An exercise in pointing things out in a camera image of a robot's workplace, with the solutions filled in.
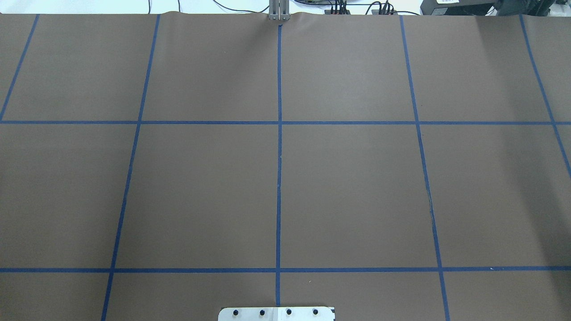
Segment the white metal mounting plate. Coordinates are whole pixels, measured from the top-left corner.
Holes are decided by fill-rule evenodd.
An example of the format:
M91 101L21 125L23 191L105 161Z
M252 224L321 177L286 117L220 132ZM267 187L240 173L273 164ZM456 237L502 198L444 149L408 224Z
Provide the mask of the white metal mounting plate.
M335 321L334 307L228 307L220 310L219 321Z

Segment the brown table mat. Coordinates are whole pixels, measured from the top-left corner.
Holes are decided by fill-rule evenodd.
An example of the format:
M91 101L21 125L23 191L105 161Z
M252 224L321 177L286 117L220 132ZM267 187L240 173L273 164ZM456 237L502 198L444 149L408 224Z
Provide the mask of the brown table mat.
M1 16L1 319L570 319L569 17Z

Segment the black power strip right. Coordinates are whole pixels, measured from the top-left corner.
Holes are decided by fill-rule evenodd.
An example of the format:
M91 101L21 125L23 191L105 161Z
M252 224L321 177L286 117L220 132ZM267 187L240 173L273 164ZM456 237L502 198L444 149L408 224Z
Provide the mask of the black power strip right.
M397 14L397 10L388 0L385 2L375 1L368 6L365 15L368 14L373 16L391 16Z

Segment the black power strip left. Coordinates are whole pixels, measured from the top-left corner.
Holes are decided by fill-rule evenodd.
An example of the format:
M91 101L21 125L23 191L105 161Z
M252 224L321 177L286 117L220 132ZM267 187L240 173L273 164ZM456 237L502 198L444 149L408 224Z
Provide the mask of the black power strip left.
M348 2L346 0L329 0L330 9L324 10L326 15L349 15L350 11L347 8Z

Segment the black equipment box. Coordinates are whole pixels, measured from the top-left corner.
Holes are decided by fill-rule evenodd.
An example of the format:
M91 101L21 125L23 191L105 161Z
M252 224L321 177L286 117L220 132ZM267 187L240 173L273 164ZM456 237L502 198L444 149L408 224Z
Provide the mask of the black equipment box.
M424 16L570 16L569 0L423 0Z

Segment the black power strip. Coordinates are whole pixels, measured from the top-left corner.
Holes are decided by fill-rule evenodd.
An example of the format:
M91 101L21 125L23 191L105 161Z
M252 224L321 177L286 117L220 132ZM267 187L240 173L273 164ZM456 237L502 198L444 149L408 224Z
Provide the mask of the black power strip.
M365 15L368 14L373 16L391 16L397 14L397 10L388 0L385 2L375 1L368 6Z
M346 0L329 0L330 9L324 10L326 15L349 15L350 11L347 8L348 2Z

